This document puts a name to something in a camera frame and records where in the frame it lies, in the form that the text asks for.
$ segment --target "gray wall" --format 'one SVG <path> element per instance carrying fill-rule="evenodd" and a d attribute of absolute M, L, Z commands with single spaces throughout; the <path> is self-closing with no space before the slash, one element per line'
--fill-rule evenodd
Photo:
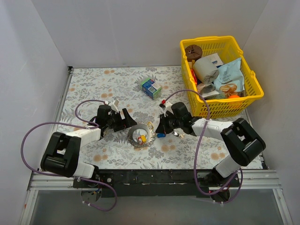
<path fill-rule="evenodd" d="M 67 66 L 30 0 L 0 2 L 0 224 L 17 224 L 31 171 L 20 144 L 34 125 L 52 121 Z M 49 127 L 29 136 L 28 162 L 37 168 Z"/>
<path fill-rule="evenodd" d="M 267 144 L 295 224 L 300 224 L 300 0 L 270 0 L 244 53 L 265 96 L 250 107 L 254 127 Z"/>
<path fill-rule="evenodd" d="M 179 65 L 182 39 L 241 47 L 268 0 L 32 0 L 68 66 Z"/>

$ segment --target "light blue snack bag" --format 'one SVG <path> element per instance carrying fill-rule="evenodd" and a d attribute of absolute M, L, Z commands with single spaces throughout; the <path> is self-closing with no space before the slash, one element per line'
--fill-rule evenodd
<path fill-rule="evenodd" d="M 214 80 L 214 85 L 217 90 L 223 90 L 225 87 L 234 86 L 236 92 L 243 91 L 244 75 L 240 71 L 241 58 L 220 66 L 219 76 Z"/>

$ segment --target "gray floor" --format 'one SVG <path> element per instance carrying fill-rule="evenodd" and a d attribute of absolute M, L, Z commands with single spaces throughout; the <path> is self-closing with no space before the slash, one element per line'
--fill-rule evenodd
<path fill-rule="evenodd" d="M 109 207 L 113 199 L 100 199 Z M 272 190 L 241 190 L 224 206 L 201 202 L 193 196 L 120 197 L 115 209 L 100 212 L 82 204 L 80 191 L 40 191 L 32 225 L 281 225 Z"/>

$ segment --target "metal frame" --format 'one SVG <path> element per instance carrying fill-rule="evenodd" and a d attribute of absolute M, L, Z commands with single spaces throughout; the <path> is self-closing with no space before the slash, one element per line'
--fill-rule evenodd
<path fill-rule="evenodd" d="M 73 71 L 74 69 L 72 67 L 69 67 L 68 77 L 54 117 L 55 122 L 60 120 L 60 115 L 66 100 Z M 248 117 L 249 124 L 252 126 L 252 122 L 248 110 L 245 109 L 245 111 Z M 56 129 L 57 129 L 57 125 L 53 125 L 51 127 L 50 134 L 55 132 Z M 244 174 L 244 181 L 241 187 L 242 189 L 273 189 L 274 196 L 276 198 L 277 205 L 284 224 L 292 225 L 293 222 L 289 214 L 288 208 L 286 206 L 282 189 L 281 189 L 281 183 L 279 181 L 276 171 L 275 170 L 243 170 L 243 174 Z M 51 176 L 45 176 L 37 173 L 32 173 L 29 186 L 28 186 L 24 210 L 19 224 L 20 225 L 30 224 L 39 190 L 78 191 L 78 190 L 96 189 L 96 188 L 73 188 L 72 187 L 73 180 L 74 178 L 51 177 Z M 217 187 L 211 187 L 210 189 L 214 190 L 217 189 Z"/>

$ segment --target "floral tablecloth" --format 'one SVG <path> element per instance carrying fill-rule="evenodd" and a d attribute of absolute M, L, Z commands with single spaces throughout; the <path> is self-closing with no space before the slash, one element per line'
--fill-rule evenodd
<path fill-rule="evenodd" d="M 139 88 L 143 77 L 151 77 L 162 86 L 161 97 L 152 100 Z M 119 110 L 127 108 L 138 123 L 151 121 L 155 128 L 162 112 L 159 103 L 176 90 L 185 88 L 178 67 L 120 67 L 74 69 L 60 121 L 85 125 L 74 115 L 75 107 L 87 99 L 113 101 L 118 99 Z M 181 92 L 170 99 L 171 103 L 183 102 L 189 109 L 187 93 Z M 83 105 L 79 115 L 90 120 L 97 114 L 97 103 Z M 218 120 L 232 121 L 238 117 L 247 118 L 243 112 L 234 118 Z M 59 126 L 58 131 L 69 132 L 72 127 Z M 128 129 L 110 133 L 102 140 L 83 147 L 80 158 L 103 169 L 192 169 L 198 137 L 185 135 L 183 139 L 172 134 L 156 138 L 153 145 L 134 149 L 127 142 Z M 204 137 L 199 150 L 197 168 L 211 169 L 228 155 L 223 141 Z M 248 169 L 261 169 L 257 157 Z"/>

